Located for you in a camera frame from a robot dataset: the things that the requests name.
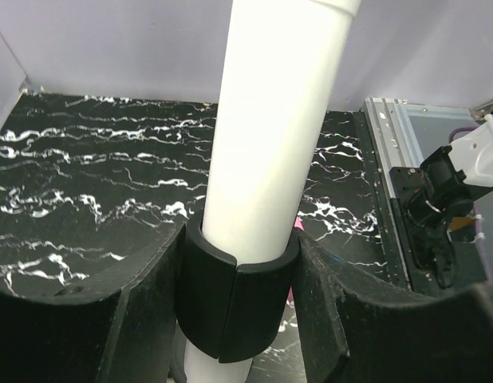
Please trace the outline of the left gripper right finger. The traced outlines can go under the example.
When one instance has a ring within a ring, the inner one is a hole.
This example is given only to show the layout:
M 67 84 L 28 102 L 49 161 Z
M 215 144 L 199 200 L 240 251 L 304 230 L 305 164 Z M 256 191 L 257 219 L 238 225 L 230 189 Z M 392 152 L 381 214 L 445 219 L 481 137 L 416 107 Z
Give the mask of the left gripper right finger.
M 309 382 L 493 382 L 493 286 L 432 298 L 298 236 L 293 280 Z

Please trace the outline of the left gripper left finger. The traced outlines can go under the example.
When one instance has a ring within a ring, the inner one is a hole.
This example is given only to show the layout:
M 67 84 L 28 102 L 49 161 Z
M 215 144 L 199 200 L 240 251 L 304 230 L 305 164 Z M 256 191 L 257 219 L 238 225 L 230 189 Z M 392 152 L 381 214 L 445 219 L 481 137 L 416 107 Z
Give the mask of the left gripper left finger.
M 164 382 L 183 225 L 56 294 L 0 291 L 0 382 Z

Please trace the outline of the black round-base mic stand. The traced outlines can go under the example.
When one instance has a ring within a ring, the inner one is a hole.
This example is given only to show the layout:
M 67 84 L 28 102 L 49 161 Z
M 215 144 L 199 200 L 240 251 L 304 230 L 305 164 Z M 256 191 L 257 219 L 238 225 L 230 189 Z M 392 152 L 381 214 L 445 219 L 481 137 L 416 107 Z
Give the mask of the black round-base mic stand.
M 176 277 L 176 319 L 185 337 L 186 382 L 244 382 L 278 334 L 301 257 L 291 231 L 276 259 L 240 264 L 203 235 L 203 212 L 186 223 Z

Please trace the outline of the white microphone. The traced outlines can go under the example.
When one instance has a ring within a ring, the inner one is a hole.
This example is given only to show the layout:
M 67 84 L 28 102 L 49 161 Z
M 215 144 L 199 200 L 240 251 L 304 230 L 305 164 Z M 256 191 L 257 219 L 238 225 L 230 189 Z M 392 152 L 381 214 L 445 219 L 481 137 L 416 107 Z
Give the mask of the white microphone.
M 286 249 L 357 1 L 235 1 L 203 212 L 238 263 Z

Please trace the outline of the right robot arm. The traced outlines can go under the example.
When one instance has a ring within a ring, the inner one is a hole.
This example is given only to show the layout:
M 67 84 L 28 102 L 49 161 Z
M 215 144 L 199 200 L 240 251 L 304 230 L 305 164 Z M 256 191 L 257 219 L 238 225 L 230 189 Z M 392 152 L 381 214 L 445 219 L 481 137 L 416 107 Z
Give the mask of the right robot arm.
M 474 202 L 493 191 L 493 114 L 468 134 L 436 149 L 419 166 L 418 188 L 402 202 L 415 264 L 433 270 L 437 285 L 456 281 L 456 252 L 448 231 Z

